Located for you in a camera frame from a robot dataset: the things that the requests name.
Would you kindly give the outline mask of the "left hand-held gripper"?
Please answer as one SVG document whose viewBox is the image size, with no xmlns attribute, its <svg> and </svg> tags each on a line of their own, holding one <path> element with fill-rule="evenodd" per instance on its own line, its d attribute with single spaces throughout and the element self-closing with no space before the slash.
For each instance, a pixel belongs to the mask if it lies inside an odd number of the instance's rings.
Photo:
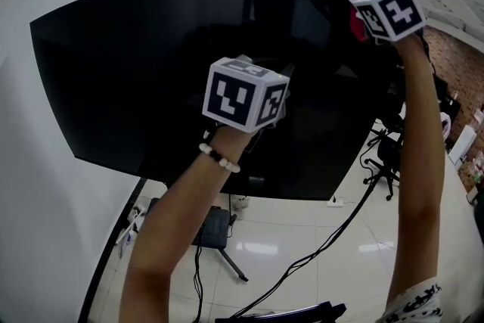
<svg viewBox="0 0 484 323">
<path fill-rule="evenodd" d="M 224 57 L 211 64 L 203 115 L 245 133 L 276 122 L 290 78 L 255 64 Z"/>
</svg>

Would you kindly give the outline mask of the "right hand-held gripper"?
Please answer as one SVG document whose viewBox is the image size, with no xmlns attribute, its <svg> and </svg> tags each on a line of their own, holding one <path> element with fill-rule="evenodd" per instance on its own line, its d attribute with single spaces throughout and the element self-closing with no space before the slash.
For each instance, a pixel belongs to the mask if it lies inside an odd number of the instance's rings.
<svg viewBox="0 0 484 323">
<path fill-rule="evenodd" d="M 426 25 L 417 0 L 354 0 L 353 6 L 374 38 L 397 42 Z"/>
</svg>

